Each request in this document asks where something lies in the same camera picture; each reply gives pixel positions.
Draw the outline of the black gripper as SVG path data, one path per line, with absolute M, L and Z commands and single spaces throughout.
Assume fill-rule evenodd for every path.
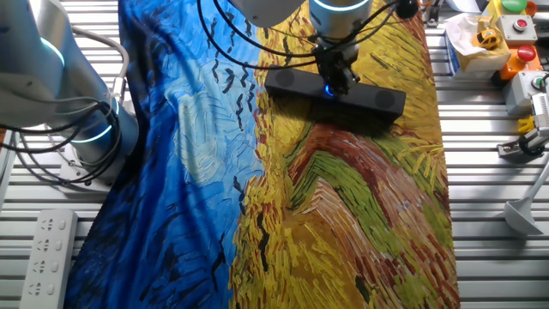
M 316 61 L 319 75 L 324 85 L 332 89 L 334 95 L 347 95 L 349 90 L 360 81 L 352 69 L 357 61 L 359 47 L 351 45 L 338 47 L 332 51 L 328 46 L 316 46 Z

